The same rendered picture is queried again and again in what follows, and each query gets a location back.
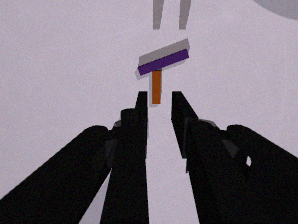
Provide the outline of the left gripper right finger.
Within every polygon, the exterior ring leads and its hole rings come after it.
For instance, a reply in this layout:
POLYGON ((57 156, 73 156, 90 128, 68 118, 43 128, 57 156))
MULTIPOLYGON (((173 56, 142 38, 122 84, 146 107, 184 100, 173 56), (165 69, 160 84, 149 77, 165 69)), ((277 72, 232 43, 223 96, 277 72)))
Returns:
POLYGON ((296 156, 243 125, 199 119, 181 91, 171 121, 199 224, 298 224, 296 156))

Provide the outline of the orange rod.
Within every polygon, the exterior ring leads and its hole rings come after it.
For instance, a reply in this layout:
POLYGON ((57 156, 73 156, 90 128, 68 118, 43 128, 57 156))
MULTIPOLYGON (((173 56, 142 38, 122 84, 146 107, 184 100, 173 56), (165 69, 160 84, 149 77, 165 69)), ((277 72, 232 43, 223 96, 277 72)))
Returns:
POLYGON ((152 71, 152 104, 160 104, 161 70, 152 71))

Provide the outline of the purple rod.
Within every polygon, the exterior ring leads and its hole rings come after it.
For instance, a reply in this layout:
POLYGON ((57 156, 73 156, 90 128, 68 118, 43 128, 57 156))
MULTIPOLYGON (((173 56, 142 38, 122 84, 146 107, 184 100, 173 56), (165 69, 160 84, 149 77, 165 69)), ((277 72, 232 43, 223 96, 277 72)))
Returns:
POLYGON ((170 54, 168 56, 162 57, 160 59, 157 59, 155 61, 149 62, 147 64, 141 65, 137 68, 141 76, 187 58, 189 58, 188 51, 187 49, 184 49, 176 53, 170 54))

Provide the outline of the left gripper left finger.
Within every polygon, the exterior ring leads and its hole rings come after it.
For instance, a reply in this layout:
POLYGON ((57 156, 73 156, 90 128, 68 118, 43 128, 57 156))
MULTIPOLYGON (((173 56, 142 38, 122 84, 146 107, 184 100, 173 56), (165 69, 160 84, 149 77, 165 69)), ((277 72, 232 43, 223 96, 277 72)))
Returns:
POLYGON ((0 224, 79 224, 110 171, 99 224, 149 224, 148 91, 120 115, 112 130, 86 128, 1 198, 0 224))

